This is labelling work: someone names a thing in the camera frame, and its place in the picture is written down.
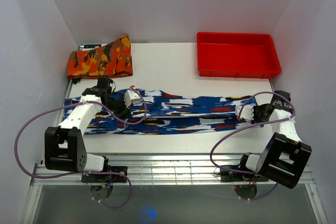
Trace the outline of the blue white red patterned trousers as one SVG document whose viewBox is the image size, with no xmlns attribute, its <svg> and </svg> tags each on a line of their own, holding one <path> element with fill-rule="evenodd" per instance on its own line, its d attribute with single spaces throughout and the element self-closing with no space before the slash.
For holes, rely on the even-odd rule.
<svg viewBox="0 0 336 224">
<path fill-rule="evenodd" d="M 119 90 L 112 97 L 119 102 L 118 117 L 132 122 L 125 125 L 102 109 L 90 122 L 85 134 L 128 134 L 128 135 L 169 135 L 209 133 L 235 130 L 248 125 L 238 120 L 236 107 L 246 102 L 257 105 L 250 96 L 244 97 L 207 97 L 194 98 L 168 94 L 162 90 L 139 90 L 142 101 L 126 109 L 124 94 Z"/>
</svg>

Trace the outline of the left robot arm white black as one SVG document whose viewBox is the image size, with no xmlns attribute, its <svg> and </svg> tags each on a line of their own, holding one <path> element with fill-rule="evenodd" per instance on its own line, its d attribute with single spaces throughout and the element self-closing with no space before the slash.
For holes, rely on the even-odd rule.
<svg viewBox="0 0 336 224">
<path fill-rule="evenodd" d="M 118 118 L 128 119 L 130 109 L 119 94 L 116 98 L 113 80 L 100 77 L 97 85 L 82 93 L 80 102 L 70 115 L 57 127 L 48 127 L 45 131 L 45 166 L 49 170 L 64 172 L 93 172 L 94 177 L 105 182 L 111 177 L 111 168 L 103 156 L 88 154 L 83 135 L 95 115 L 102 110 L 102 103 Z"/>
</svg>

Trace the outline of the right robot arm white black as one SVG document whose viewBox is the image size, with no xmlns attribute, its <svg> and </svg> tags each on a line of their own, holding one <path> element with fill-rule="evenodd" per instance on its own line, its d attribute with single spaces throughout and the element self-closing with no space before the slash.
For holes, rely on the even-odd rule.
<svg viewBox="0 0 336 224">
<path fill-rule="evenodd" d="M 296 132 L 290 101 L 288 92 L 277 90 L 270 103 L 246 103 L 236 107 L 237 117 L 251 124 L 276 121 L 264 151 L 260 155 L 248 153 L 241 158 L 237 167 L 240 179 L 250 180 L 255 175 L 261 175 L 290 189 L 297 185 L 312 149 L 302 142 Z"/>
</svg>

